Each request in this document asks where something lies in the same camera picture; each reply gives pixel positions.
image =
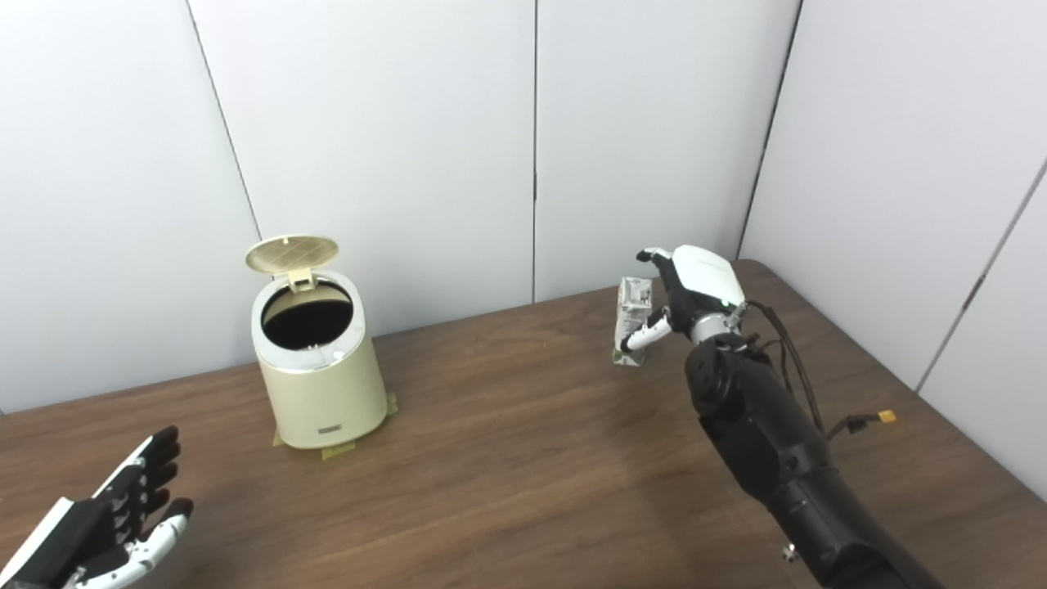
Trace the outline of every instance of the panel seam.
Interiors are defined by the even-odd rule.
[[[531,304],[538,278],[538,0],[534,0],[534,72],[531,82]]]
[[[923,389],[923,385],[927,384],[927,380],[931,377],[931,372],[941,359],[941,355],[944,354],[945,348],[949,346],[949,342],[953,339],[953,335],[956,334],[956,329],[959,327],[960,321],[963,319],[964,314],[967,313],[967,309],[971,307],[971,303],[975,300],[975,297],[978,296],[979,289],[988,276],[989,270],[993,269],[993,265],[996,264],[996,259],[1000,256],[1000,252],[1003,251],[1003,246],[1006,245],[1007,240],[1010,239],[1010,233],[1013,232],[1015,226],[1018,225],[1018,221],[1022,218],[1022,213],[1025,212],[1025,208],[1029,205],[1029,201],[1032,200],[1032,195],[1035,194],[1037,189],[1040,187],[1040,182],[1043,181],[1045,174],[1047,174],[1047,158],[1044,158],[1043,163],[1040,164],[1040,169],[1037,171],[1035,177],[1032,178],[1032,183],[1029,184],[1029,189],[1026,190],[1025,196],[1022,197],[1022,202],[1018,205],[1015,213],[1010,217],[1010,222],[1007,223],[1007,228],[1004,229],[1003,234],[1000,236],[1000,241],[997,242],[996,247],[993,249],[993,253],[989,255],[988,262],[985,264],[984,269],[982,269],[982,272],[978,274],[978,278],[975,280],[974,287],[971,289],[971,292],[967,293],[966,300],[964,300],[959,313],[956,314],[956,318],[953,319],[953,324],[949,327],[949,332],[945,333],[945,337],[942,339],[941,344],[938,346],[934,357],[931,359],[931,363],[928,365],[927,370],[923,371],[923,376],[920,377],[919,383],[916,384],[915,392],[917,395],[920,394],[920,391]]]
[[[749,195],[749,204],[745,206],[745,218],[741,222],[741,232],[738,234],[738,249],[734,258],[741,255],[741,244],[745,241],[745,230],[749,229],[749,218],[753,213],[753,201],[756,199],[756,188],[760,184],[760,172],[763,171],[763,159],[767,155],[767,144],[771,142],[771,131],[774,129],[775,115],[778,114],[778,103],[781,100],[782,87],[785,85],[785,72],[788,70],[788,61],[793,56],[793,44],[796,42],[796,30],[800,26],[800,13],[803,12],[803,0],[796,7],[796,18],[793,19],[793,32],[788,38],[788,47],[785,49],[785,61],[782,62],[782,72],[778,77],[778,90],[775,92],[775,103],[771,107],[771,117],[767,118],[767,132],[763,136],[763,149],[760,151],[760,160],[756,164],[756,175],[753,177],[753,190]]]
[[[247,199],[247,208],[251,212],[251,221],[254,223],[254,232],[258,233],[259,241],[262,241],[262,228],[259,226],[259,217],[254,212],[254,203],[251,195],[247,190],[247,181],[244,180],[244,169],[240,165],[240,155],[237,153],[237,145],[232,142],[232,133],[229,132],[229,121],[225,118],[225,109],[222,107],[222,98],[218,95],[218,86],[215,85],[215,75],[210,71],[210,63],[207,61],[207,52],[203,49],[203,39],[200,38],[200,27],[197,25],[196,15],[193,14],[193,6],[190,0],[185,0],[185,9],[188,10],[190,20],[193,22],[193,33],[197,38],[197,46],[200,47],[200,56],[203,59],[203,67],[207,70],[207,80],[210,82],[210,91],[215,95],[215,104],[218,105],[218,113],[222,117],[222,128],[225,130],[225,138],[229,143],[229,151],[232,152],[232,161],[237,165],[237,175],[240,177],[240,186],[244,190],[244,198]]]

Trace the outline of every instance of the black and white robotic hand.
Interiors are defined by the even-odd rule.
[[[831,589],[943,589],[847,488],[829,453],[837,429],[822,428],[796,348],[773,310],[744,298],[731,264],[690,245],[644,249],[637,258],[658,266],[669,304],[621,349],[638,350],[671,333],[694,344],[684,373],[698,423],[741,489],[788,538],[783,558],[799,557]],[[779,332],[783,356],[786,348],[793,356],[810,417],[763,350],[739,334],[750,307]],[[842,425],[861,429],[864,422],[853,418],[874,416],[848,416]]]
[[[192,501],[171,501],[163,489],[178,474],[180,451],[178,429],[169,427],[135,449],[90,499],[59,499],[0,571],[0,589],[119,589],[152,571],[193,514]]]

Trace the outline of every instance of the white robotic hand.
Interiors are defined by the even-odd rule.
[[[736,331],[745,296],[730,262],[693,245],[672,251],[648,247],[637,258],[658,267],[669,304],[626,337],[622,350],[639,350],[673,332],[697,345],[711,336]]]
[[[193,502],[162,489],[178,474],[174,426],[146,439],[90,499],[61,498],[0,571],[2,589],[118,589],[153,570],[188,524]]]

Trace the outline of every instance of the small carton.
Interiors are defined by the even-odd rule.
[[[651,280],[646,277],[622,278],[618,285],[618,319],[615,322],[615,352],[611,362],[622,366],[643,366],[646,350],[625,354],[622,339],[632,334],[651,315]]]

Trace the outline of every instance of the wooden table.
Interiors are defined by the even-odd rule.
[[[766,268],[736,267],[827,423],[897,413],[833,441],[886,527],[951,588],[1043,587],[1047,506]],[[0,562],[58,496],[176,424],[172,491],[197,512],[144,588],[816,587],[704,439],[688,343],[612,366],[614,315],[605,289],[378,339],[400,412],[328,461],[272,447],[253,365],[2,417]]]

